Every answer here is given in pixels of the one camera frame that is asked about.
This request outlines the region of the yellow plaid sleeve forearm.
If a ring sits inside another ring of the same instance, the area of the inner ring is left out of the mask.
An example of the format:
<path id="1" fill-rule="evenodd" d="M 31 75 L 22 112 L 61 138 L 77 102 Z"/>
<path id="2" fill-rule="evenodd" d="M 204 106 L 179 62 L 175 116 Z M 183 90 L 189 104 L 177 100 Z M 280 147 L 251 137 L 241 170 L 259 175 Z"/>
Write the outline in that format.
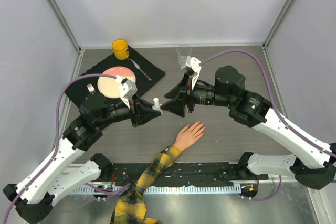
<path id="1" fill-rule="evenodd" d="M 175 146 L 168 146 L 144 170 L 139 179 L 124 191 L 115 206 L 111 223 L 161 223 L 162 221 L 146 216 L 144 192 L 174 164 L 181 151 Z"/>

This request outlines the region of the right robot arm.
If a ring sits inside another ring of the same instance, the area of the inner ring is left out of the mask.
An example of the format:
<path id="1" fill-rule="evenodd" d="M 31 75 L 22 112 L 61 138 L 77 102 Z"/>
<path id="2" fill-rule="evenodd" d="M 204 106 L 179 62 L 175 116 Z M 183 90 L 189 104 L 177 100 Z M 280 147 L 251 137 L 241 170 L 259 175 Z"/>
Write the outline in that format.
<path id="1" fill-rule="evenodd" d="M 224 66 L 215 72 L 215 82 L 210 85 L 194 81 L 193 71 L 187 69 L 180 83 L 165 95 L 168 101 L 161 109 L 184 117 L 197 104 L 227 107 L 235 122 L 264 133 L 291 151 L 278 156 L 245 152 L 237 165 L 242 179 L 280 175 L 317 190 L 333 182 L 335 158 L 329 153 L 335 153 L 335 144 L 324 143 L 287 121 L 270 101 L 246 90 L 245 80 L 237 69 Z"/>

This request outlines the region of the clear nail polish bottle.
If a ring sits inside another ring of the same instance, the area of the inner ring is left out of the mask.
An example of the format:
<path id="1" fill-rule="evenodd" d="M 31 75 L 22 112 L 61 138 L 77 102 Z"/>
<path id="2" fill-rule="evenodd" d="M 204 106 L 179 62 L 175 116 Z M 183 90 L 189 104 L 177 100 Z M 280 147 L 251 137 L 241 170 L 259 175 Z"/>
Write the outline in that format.
<path id="1" fill-rule="evenodd" d="M 163 113 L 163 110 L 161 110 L 160 107 L 153 106 L 152 109 L 153 109 L 153 110 L 156 110 L 156 111 L 158 111 L 158 112 L 160 112 L 160 113 Z"/>

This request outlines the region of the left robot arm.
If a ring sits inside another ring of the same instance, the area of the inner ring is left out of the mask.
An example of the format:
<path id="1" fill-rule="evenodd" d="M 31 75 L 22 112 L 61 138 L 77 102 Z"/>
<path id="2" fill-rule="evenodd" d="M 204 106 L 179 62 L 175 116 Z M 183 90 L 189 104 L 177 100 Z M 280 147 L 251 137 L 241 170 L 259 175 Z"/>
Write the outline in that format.
<path id="1" fill-rule="evenodd" d="M 89 94 L 80 106 L 80 116 L 70 123 L 49 156 L 26 179 L 5 186 L 3 193 L 15 205 L 21 218 L 28 223 L 39 223 L 76 188 L 93 180 L 105 182 L 111 177 L 113 165 L 101 153 L 94 154 L 77 170 L 61 176 L 102 137 L 103 129 L 124 120 L 131 120 L 137 127 L 160 115 L 157 98 L 150 103 L 134 95 L 129 105 L 125 105 L 122 101 L 109 104 L 101 93 Z"/>

